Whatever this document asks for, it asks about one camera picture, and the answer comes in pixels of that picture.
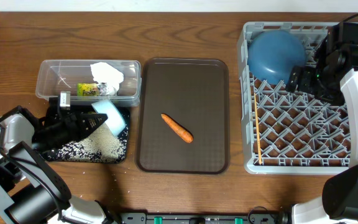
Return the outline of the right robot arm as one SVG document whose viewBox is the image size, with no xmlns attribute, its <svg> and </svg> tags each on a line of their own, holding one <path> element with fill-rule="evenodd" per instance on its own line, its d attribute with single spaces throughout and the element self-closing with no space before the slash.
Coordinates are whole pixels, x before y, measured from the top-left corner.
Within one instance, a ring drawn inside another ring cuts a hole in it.
<svg viewBox="0 0 358 224">
<path fill-rule="evenodd" d="M 292 206 L 291 222 L 358 223 L 358 24 L 332 26 L 315 57 L 315 67 L 293 67 L 285 89 L 347 106 L 351 158 L 347 170 L 326 181 L 320 197 Z"/>
</svg>

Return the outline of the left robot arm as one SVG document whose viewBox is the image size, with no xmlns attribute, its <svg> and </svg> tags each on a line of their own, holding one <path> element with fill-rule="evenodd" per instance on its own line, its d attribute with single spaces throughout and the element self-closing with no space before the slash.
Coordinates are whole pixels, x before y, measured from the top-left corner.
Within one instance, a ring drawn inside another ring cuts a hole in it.
<svg viewBox="0 0 358 224">
<path fill-rule="evenodd" d="M 71 113 L 49 124 L 17 106 L 0 117 L 0 217 L 5 223 L 114 223 L 98 201 L 73 196 L 42 154 L 87 138 L 106 114 Z"/>
</svg>

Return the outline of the yellow foil snack wrapper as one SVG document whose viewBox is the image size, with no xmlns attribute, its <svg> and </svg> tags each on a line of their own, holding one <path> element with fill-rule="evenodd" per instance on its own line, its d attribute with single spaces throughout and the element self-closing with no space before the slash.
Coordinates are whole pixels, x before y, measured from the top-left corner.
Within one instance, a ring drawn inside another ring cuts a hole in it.
<svg viewBox="0 0 358 224">
<path fill-rule="evenodd" d="M 114 96 L 117 89 L 108 83 L 79 83 L 78 96 Z"/>
</svg>

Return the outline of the orange carrot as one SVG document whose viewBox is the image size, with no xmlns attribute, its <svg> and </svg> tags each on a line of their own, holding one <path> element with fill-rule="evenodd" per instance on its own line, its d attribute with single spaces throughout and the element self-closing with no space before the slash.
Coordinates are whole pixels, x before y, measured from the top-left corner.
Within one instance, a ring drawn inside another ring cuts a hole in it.
<svg viewBox="0 0 358 224">
<path fill-rule="evenodd" d="M 161 117 L 182 140 L 184 140 L 186 143 L 191 143 L 193 141 L 192 134 L 180 126 L 175 120 L 164 113 L 161 114 Z"/>
</svg>

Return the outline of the wooden chopstick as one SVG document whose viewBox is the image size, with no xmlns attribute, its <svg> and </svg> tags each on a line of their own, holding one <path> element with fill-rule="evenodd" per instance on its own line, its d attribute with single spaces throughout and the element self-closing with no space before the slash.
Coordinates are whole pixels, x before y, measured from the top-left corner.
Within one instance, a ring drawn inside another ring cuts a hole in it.
<svg viewBox="0 0 358 224">
<path fill-rule="evenodd" d="M 258 116 L 258 108 L 257 108 L 257 97 L 254 92 L 254 113 L 255 113 L 255 130 L 257 136 L 257 153 L 258 153 L 258 163 L 262 165 L 262 150 L 260 146 L 260 131 L 259 131 L 259 116 Z"/>
</svg>

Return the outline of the dark blue plate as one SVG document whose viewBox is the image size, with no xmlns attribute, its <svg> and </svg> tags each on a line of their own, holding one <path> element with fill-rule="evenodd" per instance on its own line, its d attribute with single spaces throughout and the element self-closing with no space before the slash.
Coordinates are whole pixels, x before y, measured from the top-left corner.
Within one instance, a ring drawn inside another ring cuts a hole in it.
<svg viewBox="0 0 358 224">
<path fill-rule="evenodd" d="M 284 30 L 258 35 L 248 48 L 250 72 L 262 81 L 276 85 L 287 82 L 294 66 L 306 64 L 306 50 L 296 36 Z"/>
</svg>

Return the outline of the light blue bowl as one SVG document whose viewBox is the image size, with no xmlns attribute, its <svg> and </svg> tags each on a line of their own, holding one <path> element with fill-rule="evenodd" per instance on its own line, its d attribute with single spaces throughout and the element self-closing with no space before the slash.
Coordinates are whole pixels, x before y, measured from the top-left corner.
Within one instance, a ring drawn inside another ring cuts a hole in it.
<svg viewBox="0 0 358 224">
<path fill-rule="evenodd" d="M 101 100 L 92 103 L 91 106 L 95 112 L 106 114 L 108 116 L 105 123 L 112 135 L 118 137 L 118 135 L 125 129 L 126 122 L 114 104 L 109 100 Z"/>
</svg>

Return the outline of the white napkin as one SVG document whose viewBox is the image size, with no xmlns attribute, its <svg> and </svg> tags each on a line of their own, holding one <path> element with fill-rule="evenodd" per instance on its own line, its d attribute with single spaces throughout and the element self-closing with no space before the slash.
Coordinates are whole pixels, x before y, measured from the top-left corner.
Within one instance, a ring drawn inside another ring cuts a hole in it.
<svg viewBox="0 0 358 224">
<path fill-rule="evenodd" d="M 124 74 L 106 62 L 90 65 L 93 80 L 98 84 L 101 96 L 114 96 L 120 84 L 124 81 Z"/>
</svg>

